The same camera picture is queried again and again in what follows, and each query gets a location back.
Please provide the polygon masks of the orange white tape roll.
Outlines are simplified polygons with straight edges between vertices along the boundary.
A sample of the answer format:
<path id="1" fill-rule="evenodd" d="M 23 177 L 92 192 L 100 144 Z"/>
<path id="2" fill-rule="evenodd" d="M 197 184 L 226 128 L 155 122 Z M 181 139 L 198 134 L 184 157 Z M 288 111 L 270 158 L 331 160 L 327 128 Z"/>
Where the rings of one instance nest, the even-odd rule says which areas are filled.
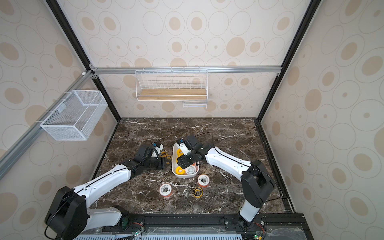
<path id="1" fill-rule="evenodd" d="M 172 194 L 172 186 L 168 183 L 162 184 L 159 188 L 159 193 L 164 198 L 169 197 Z"/>
<path id="2" fill-rule="evenodd" d="M 198 184 L 201 188 L 205 188 L 210 184 L 210 178 L 207 175 L 199 175 Z"/>
<path id="3" fill-rule="evenodd" d="M 185 169 L 186 175 L 194 175 L 197 172 L 197 167 L 194 165 L 191 165 Z"/>

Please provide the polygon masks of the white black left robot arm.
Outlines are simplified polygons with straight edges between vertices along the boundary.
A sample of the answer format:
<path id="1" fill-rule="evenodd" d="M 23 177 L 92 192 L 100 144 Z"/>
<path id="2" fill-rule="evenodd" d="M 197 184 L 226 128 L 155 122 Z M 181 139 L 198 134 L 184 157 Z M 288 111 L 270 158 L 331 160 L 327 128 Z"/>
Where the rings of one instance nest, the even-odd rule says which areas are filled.
<path id="1" fill-rule="evenodd" d="M 125 159 L 107 173 L 74 188 L 59 189 L 45 217 L 47 228 L 57 240 L 73 240 L 82 232 L 117 225 L 128 212 L 118 207 L 90 210 L 90 206 L 115 187 L 166 163 L 161 157 L 164 146 L 159 142 L 143 144 L 132 159 Z"/>

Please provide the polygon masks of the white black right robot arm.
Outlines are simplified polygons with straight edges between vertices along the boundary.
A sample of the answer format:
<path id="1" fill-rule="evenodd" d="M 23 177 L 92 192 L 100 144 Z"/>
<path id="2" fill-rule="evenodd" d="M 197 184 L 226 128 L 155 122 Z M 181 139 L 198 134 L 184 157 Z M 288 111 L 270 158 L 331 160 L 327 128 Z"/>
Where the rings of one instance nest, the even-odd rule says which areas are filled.
<path id="1" fill-rule="evenodd" d="M 248 223 L 254 220 L 276 188 L 274 179 L 259 160 L 250 162 L 239 159 L 218 147 L 200 143 L 193 135 L 177 140 L 175 146 L 182 151 L 182 155 L 177 157 L 177 164 L 182 169 L 206 163 L 226 171 L 241 182 L 245 202 L 239 215 Z"/>

